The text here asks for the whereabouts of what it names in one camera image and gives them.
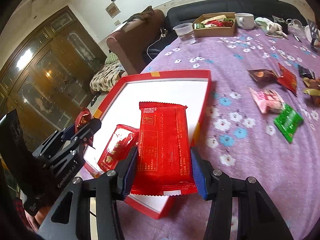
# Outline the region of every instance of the water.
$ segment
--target water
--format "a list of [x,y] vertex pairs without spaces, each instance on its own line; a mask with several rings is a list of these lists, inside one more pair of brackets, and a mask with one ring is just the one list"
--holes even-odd
[[187,34],[178,35],[178,37],[181,39],[181,41],[184,44],[187,44],[187,45],[194,44],[196,42],[193,30]]

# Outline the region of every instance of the white mug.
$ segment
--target white mug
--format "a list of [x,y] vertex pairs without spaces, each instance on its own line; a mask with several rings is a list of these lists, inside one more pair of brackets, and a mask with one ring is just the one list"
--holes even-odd
[[238,26],[244,30],[254,29],[254,16],[251,13],[236,13],[236,21]]

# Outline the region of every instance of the black leather sofa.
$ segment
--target black leather sofa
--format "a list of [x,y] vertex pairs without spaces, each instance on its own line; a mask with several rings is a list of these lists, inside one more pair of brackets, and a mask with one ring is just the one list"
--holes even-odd
[[[298,19],[304,26],[307,25],[306,19],[294,5],[279,0],[205,0],[171,8],[164,25],[164,28],[169,31],[168,35],[150,46],[149,55],[155,58],[177,38],[172,30],[173,27],[182,23],[194,22],[202,14],[217,12],[251,13],[255,18],[265,17],[272,21],[272,15],[274,15],[285,20]],[[146,51],[143,52],[142,57],[146,64],[151,62]]]

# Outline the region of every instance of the pink snack package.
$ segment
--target pink snack package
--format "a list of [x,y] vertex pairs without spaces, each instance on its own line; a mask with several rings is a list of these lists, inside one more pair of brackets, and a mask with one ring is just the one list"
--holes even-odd
[[265,114],[269,110],[274,113],[280,113],[284,109],[284,101],[275,90],[265,89],[256,92],[250,88],[250,92],[261,113]]

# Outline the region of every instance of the qr code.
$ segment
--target qr code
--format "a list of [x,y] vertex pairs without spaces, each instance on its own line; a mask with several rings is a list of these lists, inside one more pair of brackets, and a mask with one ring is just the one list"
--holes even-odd
[[153,113],[156,110],[157,110],[156,107],[145,108],[145,109],[143,109],[143,113],[150,114],[150,113]]

